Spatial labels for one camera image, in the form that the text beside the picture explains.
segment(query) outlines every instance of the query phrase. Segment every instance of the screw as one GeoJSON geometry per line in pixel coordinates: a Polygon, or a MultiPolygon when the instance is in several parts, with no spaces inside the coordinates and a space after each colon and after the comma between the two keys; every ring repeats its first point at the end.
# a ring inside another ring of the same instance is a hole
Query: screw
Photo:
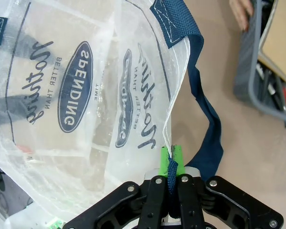
{"type": "Polygon", "coordinates": [[[211,180],[210,181],[210,186],[211,187],[216,187],[217,186],[217,181],[216,180],[211,180]]]}
{"type": "Polygon", "coordinates": [[[272,227],[272,228],[276,228],[277,227],[277,221],[275,221],[274,219],[272,221],[269,222],[269,225],[272,227]]]}
{"type": "Polygon", "coordinates": [[[129,187],[127,188],[127,191],[133,192],[133,191],[134,191],[134,187],[133,187],[133,186],[129,186],[129,187]]]}
{"type": "Polygon", "coordinates": [[[181,178],[181,180],[182,180],[182,182],[187,182],[189,180],[189,178],[184,176],[184,177],[181,178]]]}
{"type": "Polygon", "coordinates": [[[156,179],[156,184],[161,184],[161,183],[162,183],[162,179],[161,178],[156,179]]]}

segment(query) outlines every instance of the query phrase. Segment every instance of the gray bin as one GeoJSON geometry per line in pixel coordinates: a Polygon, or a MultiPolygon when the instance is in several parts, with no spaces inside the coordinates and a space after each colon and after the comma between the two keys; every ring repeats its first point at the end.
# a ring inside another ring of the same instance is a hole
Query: gray bin
{"type": "Polygon", "coordinates": [[[256,71],[258,46],[261,34],[262,0],[252,1],[255,12],[250,19],[250,28],[241,36],[241,48],[238,57],[237,75],[234,81],[234,95],[247,105],[253,106],[265,114],[286,121],[286,114],[278,111],[269,95],[265,102],[258,99],[263,81],[256,71]]]}

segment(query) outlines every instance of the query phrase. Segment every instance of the person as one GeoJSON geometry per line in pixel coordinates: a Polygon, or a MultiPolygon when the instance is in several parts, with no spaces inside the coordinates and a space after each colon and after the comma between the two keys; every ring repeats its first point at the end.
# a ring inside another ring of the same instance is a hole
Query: person
{"type": "Polygon", "coordinates": [[[251,3],[251,0],[229,0],[230,7],[233,11],[233,14],[237,20],[239,28],[242,31],[248,31],[249,29],[249,20],[253,16],[254,9],[251,3]]]}

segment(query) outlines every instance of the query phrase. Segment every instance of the beige table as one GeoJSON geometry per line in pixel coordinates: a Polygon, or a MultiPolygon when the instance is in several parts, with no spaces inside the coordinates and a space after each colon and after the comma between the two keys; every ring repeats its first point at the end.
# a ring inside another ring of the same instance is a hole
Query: beige table
{"type": "MultiPolygon", "coordinates": [[[[275,118],[236,100],[239,32],[228,0],[185,0],[204,36],[198,61],[205,95],[222,121],[225,150],[218,175],[280,212],[286,229],[286,130],[275,118]]],[[[188,78],[173,110],[173,143],[183,146],[188,161],[199,149],[208,121],[190,93],[188,78]]],[[[207,216],[218,229],[223,223],[207,216]]]]}

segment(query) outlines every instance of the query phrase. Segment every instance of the white bag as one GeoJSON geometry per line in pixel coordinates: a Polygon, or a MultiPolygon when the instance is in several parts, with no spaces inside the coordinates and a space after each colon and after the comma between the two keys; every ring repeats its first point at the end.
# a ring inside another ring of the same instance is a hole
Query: white bag
{"type": "Polygon", "coordinates": [[[146,0],[0,0],[0,168],[69,221],[170,145],[189,41],[146,0]]]}

